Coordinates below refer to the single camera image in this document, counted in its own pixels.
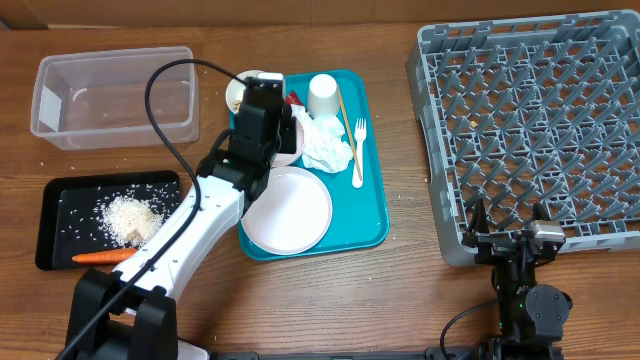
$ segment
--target fork handle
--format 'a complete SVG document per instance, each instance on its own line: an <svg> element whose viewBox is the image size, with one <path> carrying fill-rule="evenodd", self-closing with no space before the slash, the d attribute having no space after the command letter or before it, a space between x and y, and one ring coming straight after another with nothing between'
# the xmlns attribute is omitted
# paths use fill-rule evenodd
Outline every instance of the fork handle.
<svg viewBox="0 0 640 360"><path fill-rule="evenodd" d="M356 140L356 153L358 154L358 164L360 165L360 171L362 171L362 179L358 176L358 169L353 167L353 178L351 179L351 185L354 188L359 189L362 187L362 182L364 180L364 167L362 166L362 143L363 141Z"/></svg>

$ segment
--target black tray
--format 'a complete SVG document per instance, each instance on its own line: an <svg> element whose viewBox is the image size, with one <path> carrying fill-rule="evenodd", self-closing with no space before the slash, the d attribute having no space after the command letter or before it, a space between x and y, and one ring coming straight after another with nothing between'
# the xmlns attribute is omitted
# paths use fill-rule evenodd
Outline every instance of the black tray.
<svg viewBox="0 0 640 360"><path fill-rule="evenodd" d="M127 190L133 190L129 196L138 200L151 200L155 189L160 188L173 195L166 198L157 196L161 202L156 204L157 207L154 210L156 213L162 213L166 209L166 220L182 199L180 178L173 171L51 180L45 186L42 196L36 266L42 270L79 268L84 265L73 262L71 257L74 255L115 248L111 240L98 229L100 223L95 218L100 213L94 212L98 199L108 204L108 199L125 195Z"/></svg>

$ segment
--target white plate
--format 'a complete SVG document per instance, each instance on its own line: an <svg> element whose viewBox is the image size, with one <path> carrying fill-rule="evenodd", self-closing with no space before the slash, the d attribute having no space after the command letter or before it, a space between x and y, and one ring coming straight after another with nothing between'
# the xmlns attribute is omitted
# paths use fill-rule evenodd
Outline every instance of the white plate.
<svg viewBox="0 0 640 360"><path fill-rule="evenodd" d="M238 74L238 78L244 80L244 79L246 79L246 78L248 78L250 76L251 77L256 77L261 72L264 72L264 71L262 71L262 70L247 70L245 72L242 72L242 73ZM233 103L234 100L242 101L242 95L244 93L244 89L246 89L246 86L244 86L243 83L238 82L238 81L233 80L233 79L231 81L229 81L229 85L227 85L227 90L225 91L224 99L227 102L227 107L234 114L236 112L232 110L231 104Z"/></svg>
<svg viewBox="0 0 640 360"><path fill-rule="evenodd" d="M333 204L327 187L307 170L271 169L269 185L242 218L254 244L276 255L309 250L329 229Z"/></svg>
<svg viewBox="0 0 640 360"><path fill-rule="evenodd" d="M296 153L295 154L276 154L271 167L282 167L291 165L302 155L302 147L304 146L304 129L300 120L296 119Z"/></svg>

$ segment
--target red wrapper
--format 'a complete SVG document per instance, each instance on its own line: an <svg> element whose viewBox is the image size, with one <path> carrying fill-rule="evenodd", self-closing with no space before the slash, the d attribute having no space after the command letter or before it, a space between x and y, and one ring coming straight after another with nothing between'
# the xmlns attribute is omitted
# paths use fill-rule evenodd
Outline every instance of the red wrapper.
<svg viewBox="0 0 640 360"><path fill-rule="evenodd" d="M284 98L284 101L289 105L304 106L304 104L302 103L302 101L300 101L300 98L298 97L298 94L296 94L295 91L290 92L289 95L287 95L287 97Z"/></svg>

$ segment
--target white cup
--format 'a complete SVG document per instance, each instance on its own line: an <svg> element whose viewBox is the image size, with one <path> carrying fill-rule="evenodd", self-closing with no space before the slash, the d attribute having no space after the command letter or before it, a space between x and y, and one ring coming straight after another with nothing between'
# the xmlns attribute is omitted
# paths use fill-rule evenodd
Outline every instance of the white cup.
<svg viewBox="0 0 640 360"><path fill-rule="evenodd" d="M327 74L314 76L309 83L308 109L313 119L333 117L340 111L336 79Z"/></svg>

